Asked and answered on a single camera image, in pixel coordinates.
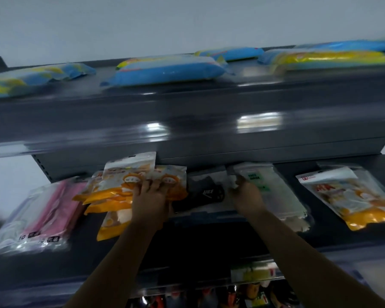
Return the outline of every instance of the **store shelf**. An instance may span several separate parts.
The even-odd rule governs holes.
[[[235,76],[105,89],[114,73],[105,64],[0,99],[0,156],[385,121],[385,67],[273,76],[247,60],[230,63]]]
[[[334,159],[356,163],[385,186],[385,155]],[[319,199],[301,186],[295,175],[317,170],[316,161],[276,164],[305,203],[315,223],[300,235],[335,262],[385,257],[385,223],[352,232]],[[116,239],[97,242],[104,214],[83,216],[71,237],[71,249],[59,253],[0,257],[0,306],[61,305],[96,268]],[[171,289],[228,284],[235,265],[272,259],[246,222],[175,228],[168,223],[153,238],[142,262],[133,296]]]

